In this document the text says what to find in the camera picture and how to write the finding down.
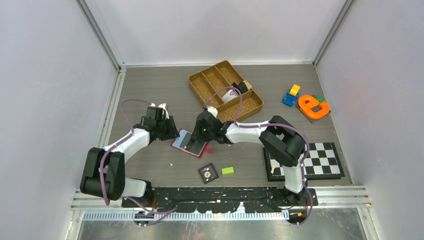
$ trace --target white square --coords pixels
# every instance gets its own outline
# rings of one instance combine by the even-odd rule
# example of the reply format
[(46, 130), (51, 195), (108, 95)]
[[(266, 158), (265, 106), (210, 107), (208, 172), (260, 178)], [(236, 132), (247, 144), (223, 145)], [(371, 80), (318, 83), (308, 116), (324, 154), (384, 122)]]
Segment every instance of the white square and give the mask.
[(318, 152), (317, 152), (317, 151), (315, 151), (315, 150), (310, 151), (310, 152), (309, 152), (309, 157), (310, 157), (311, 159), (319, 158), (319, 156), (318, 156)]
[(312, 166), (312, 159), (305, 158), (305, 160), (303, 161), (303, 164), (305, 165), (305, 167)]
[(335, 158), (336, 157), (334, 155), (334, 151), (333, 150), (325, 150), (325, 155), (327, 156), (327, 158)]
[(315, 143), (315, 146), (316, 146), (316, 150), (325, 150), (324, 143), (322, 142)]
[(274, 165), (276, 168), (280, 167), (280, 163), (275, 159), (270, 160), (271, 166)]
[(319, 162), (321, 163), (321, 166), (330, 166), (328, 158), (320, 157)]
[(340, 174), (340, 168), (338, 165), (331, 165), (330, 169), (332, 174)]
[(324, 174), (323, 168), (321, 166), (313, 166), (313, 171), (315, 174)]

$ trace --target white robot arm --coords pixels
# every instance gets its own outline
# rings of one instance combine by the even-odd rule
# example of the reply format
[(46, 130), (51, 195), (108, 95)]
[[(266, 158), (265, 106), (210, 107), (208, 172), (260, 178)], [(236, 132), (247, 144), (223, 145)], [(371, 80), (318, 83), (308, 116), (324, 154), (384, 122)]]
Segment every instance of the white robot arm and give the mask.
[(125, 177), (125, 163), (154, 140), (165, 141), (178, 136), (174, 118), (169, 116), (167, 105), (165, 103), (159, 106), (150, 105), (146, 115), (141, 118), (141, 122), (133, 126), (133, 129), (124, 137), (104, 148), (93, 147), (88, 151), (80, 183), (81, 192), (103, 197), (99, 169), (101, 159), (105, 158), (102, 172), (108, 199), (144, 196), (145, 201), (150, 201), (148, 194), (151, 192), (150, 183)]
[(239, 123), (232, 121), (222, 123), (217, 119), (218, 112), (214, 107), (208, 106), (196, 119), (196, 126), (191, 135), (194, 141), (217, 141), (220, 144), (257, 143), (264, 145), (265, 149), (283, 166), (285, 175), (284, 187), (290, 193), (288, 200), (293, 204), (304, 195), (301, 163), (305, 152), (305, 141), (292, 130), (278, 126), (264, 126), (267, 124), (283, 124), (291, 126), (280, 116), (274, 116), (269, 121), (257, 123)]

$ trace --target blue toy car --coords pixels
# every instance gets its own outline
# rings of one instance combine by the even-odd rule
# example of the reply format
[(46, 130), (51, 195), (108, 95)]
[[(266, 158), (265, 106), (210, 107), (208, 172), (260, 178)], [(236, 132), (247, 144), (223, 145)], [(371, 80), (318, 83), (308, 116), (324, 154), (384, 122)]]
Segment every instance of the blue toy car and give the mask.
[(299, 93), (297, 93), (296, 96), (293, 96), (290, 94), (290, 91), (288, 91), (285, 97), (282, 99), (282, 103), (289, 107), (293, 107), (293, 105), (295, 104), (298, 98), (299, 98)]

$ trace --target yellow block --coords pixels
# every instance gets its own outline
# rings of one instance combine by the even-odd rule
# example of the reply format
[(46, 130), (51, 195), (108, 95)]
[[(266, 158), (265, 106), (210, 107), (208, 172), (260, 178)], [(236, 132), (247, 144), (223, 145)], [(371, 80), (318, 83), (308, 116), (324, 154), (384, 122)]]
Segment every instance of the yellow block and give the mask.
[(301, 89), (301, 87), (300, 86), (298, 86), (298, 85), (293, 85), (293, 87), (291, 88), (291, 90), (290, 90), (290, 95), (292, 95), (292, 96), (296, 96), (296, 94), (298, 94), (298, 92), (299, 92), (299, 90)]

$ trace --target gray table surface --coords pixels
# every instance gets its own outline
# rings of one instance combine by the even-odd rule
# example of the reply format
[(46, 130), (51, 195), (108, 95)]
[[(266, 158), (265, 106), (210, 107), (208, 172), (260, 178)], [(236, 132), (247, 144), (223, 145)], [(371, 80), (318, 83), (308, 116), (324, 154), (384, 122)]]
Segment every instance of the gray table surface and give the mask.
[[(122, 86), (119, 102), (130, 98), (144, 99), (155, 104), (167, 103), (177, 129), (192, 131), (197, 115), (203, 110), (201, 103), (188, 85), (188, 76), (205, 66), (130, 67)], [(297, 84), (302, 95), (324, 97), (317, 73), (312, 65), (236, 65), (237, 71), (249, 81), (263, 99), (262, 110), (243, 120), (256, 123), (270, 120), (274, 115), (285, 118), (302, 131), (311, 143), (334, 142), (346, 177), (333, 180), (310, 180), (309, 186), (350, 185), (339, 140), (330, 116), (311, 124), (295, 107), (282, 103), (283, 96)], [(128, 102), (125, 110), (134, 123), (146, 114), (146, 105)], [(109, 143), (129, 131), (129, 125), (118, 110), (113, 122)], [(155, 141), (137, 152), (125, 165), (126, 176), (148, 180), (156, 187), (230, 187), (230, 186), (283, 186), (284, 182), (268, 182), (262, 146), (238, 143), (231, 146), (211, 142), (213, 153), (201, 159), (171, 147), (171, 140)], [(220, 176), (204, 185), (198, 169), (213, 163), (218, 172), (234, 167), (232, 175)]]

